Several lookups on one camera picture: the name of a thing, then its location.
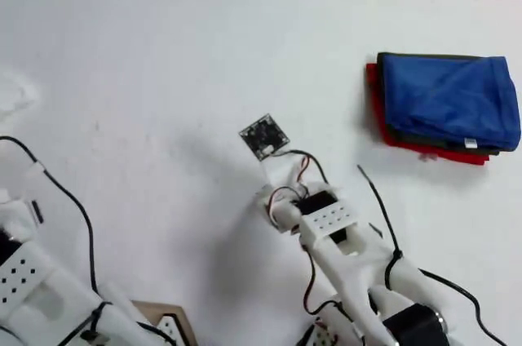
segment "red cloth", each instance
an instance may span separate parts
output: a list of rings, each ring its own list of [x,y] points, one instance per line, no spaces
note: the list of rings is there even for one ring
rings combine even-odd
[[[375,117],[377,118],[378,128],[381,131],[381,135],[383,136],[384,142],[386,144],[395,146],[397,148],[413,150],[414,152],[419,152],[422,154],[435,154],[448,160],[465,162],[466,164],[484,165],[485,162],[489,160],[489,156],[453,152],[447,149],[421,144],[408,144],[393,138],[386,129],[386,121],[384,117],[384,100],[382,98],[382,92],[380,92],[378,89],[378,69],[375,63],[368,63],[366,65],[366,78],[371,90],[370,93],[372,97],[372,105],[374,107]]]

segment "circuit board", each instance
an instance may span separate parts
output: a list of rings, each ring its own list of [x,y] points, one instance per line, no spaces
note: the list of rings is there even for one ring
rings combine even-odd
[[[239,135],[260,161],[290,142],[269,114],[248,126]]]

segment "white plastic bracket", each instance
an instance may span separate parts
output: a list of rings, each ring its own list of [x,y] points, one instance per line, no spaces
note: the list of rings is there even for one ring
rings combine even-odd
[[[178,323],[176,323],[176,320],[172,316],[162,317],[160,322],[157,324],[157,329],[162,330],[175,340],[177,346],[188,346],[188,344],[184,342],[183,336],[181,336],[182,330],[178,328]]]

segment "blue cloth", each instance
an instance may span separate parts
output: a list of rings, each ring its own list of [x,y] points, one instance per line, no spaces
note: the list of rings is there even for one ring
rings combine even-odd
[[[520,116],[504,57],[384,55],[386,123],[397,130],[516,149]]]

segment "red wire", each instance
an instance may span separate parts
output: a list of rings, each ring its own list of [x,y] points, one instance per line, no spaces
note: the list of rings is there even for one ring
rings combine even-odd
[[[303,173],[305,172],[305,170],[308,168],[309,165],[310,165],[310,157],[304,156],[303,160],[301,160],[301,171],[297,175],[297,181],[301,181],[301,179],[303,178]]]

